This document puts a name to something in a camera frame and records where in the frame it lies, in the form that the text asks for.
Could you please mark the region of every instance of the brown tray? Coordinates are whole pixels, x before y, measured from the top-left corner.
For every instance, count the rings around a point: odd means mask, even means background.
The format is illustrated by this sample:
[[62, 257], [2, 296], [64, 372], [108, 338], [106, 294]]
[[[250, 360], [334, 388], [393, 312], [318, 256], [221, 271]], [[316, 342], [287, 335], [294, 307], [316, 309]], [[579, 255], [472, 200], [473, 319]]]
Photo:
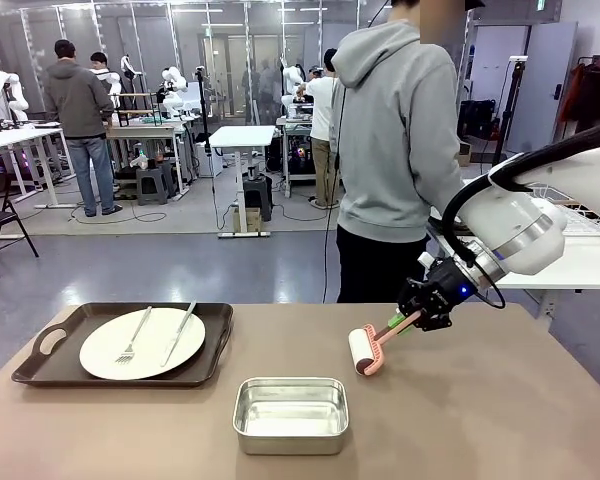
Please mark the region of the brown tray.
[[[205, 327], [200, 350], [182, 365], [161, 375], [142, 380], [105, 380], [94, 377], [80, 364], [82, 343], [98, 327], [125, 313], [154, 308], [187, 310], [188, 303], [87, 303], [64, 322], [44, 329], [36, 338], [31, 355], [11, 375], [14, 382], [36, 387], [199, 387], [209, 380], [218, 365], [231, 328], [233, 308], [226, 303], [198, 303], [194, 313]], [[40, 351], [44, 339], [56, 330], [66, 336], [58, 340], [46, 355]]]

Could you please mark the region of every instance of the brown table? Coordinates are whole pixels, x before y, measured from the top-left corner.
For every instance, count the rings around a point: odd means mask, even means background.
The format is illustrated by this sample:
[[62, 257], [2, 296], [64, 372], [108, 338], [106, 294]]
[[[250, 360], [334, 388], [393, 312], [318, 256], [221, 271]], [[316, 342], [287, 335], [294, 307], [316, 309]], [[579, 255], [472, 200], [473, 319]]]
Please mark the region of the brown table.
[[[71, 310], [53, 321], [60, 322]], [[0, 371], [0, 479], [600, 480], [600, 387], [518, 305], [459, 307], [454, 327], [387, 345], [355, 374], [347, 334], [390, 305], [238, 305], [216, 381], [199, 390], [42, 390]], [[231, 425], [253, 376], [347, 390], [335, 457], [249, 457]]]

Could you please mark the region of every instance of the black pants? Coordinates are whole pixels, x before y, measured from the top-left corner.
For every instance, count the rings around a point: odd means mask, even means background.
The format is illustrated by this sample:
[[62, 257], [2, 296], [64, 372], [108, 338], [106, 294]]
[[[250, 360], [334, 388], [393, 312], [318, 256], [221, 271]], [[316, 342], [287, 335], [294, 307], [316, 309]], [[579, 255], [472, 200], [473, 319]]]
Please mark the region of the black pants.
[[407, 278], [421, 281], [418, 257], [428, 237], [413, 243], [369, 240], [338, 226], [340, 295], [338, 303], [394, 303]]

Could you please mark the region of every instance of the blue floor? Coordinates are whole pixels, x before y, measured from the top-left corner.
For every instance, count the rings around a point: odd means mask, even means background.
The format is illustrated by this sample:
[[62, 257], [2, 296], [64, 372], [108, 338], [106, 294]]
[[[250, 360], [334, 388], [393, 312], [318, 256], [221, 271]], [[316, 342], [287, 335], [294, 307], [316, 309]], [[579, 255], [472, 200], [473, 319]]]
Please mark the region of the blue floor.
[[[339, 285], [335, 235], [327, 301]], [[215, 235], [44, 236], [0, 252], [0, 367], [64, 306], [87, 302], [320, 303], [324, 232], [268, 239]], [[535, 315], [524, 293], [507, 299]], [[600, 292], [566, 292], [551, 333], [600, 383]]]

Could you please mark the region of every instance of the cardboard box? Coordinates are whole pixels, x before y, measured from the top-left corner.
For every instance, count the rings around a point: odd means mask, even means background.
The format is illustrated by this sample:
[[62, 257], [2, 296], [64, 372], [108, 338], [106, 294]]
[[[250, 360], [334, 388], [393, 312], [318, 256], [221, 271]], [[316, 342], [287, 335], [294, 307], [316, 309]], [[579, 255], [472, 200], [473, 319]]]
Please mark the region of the cardboard box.
[[[247, 208], [247, 232], [262, 231], [262, 215], [259, 208]], [[240, 213], [238, 207], [233, 208], [233, 231], [240, 232]]]
[[471, 145], [465, 142], [460, 142], [460, 151], [456, 155], [456, 160], [461, 167], [471, 165]]

